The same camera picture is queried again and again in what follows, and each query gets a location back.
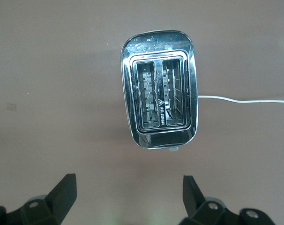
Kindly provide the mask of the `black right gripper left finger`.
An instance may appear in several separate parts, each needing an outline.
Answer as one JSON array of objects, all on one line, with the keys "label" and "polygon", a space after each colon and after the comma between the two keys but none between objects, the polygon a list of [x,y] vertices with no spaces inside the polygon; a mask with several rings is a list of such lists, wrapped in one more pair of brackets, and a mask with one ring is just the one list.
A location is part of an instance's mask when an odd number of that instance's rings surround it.
[{"label": "black right gripper left finger", "polygon": [[0,206],[0,225],[60,225],[76,198],[76,175],[67,174],[49,194],[30,198],[12,212]]}]

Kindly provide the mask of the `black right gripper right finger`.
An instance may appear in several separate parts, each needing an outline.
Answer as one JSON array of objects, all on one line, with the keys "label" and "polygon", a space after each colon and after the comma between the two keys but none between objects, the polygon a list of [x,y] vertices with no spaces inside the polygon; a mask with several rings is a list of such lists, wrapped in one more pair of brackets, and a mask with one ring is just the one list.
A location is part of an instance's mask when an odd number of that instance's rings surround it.
[{"label": "black right gripper right finger", "polygon": [[263,211],[243,208],[239,214],[231,212],[217,198],[204,197],[193,176],[183,177],[183,203],[187,212],[181,225],[273,225]]}]

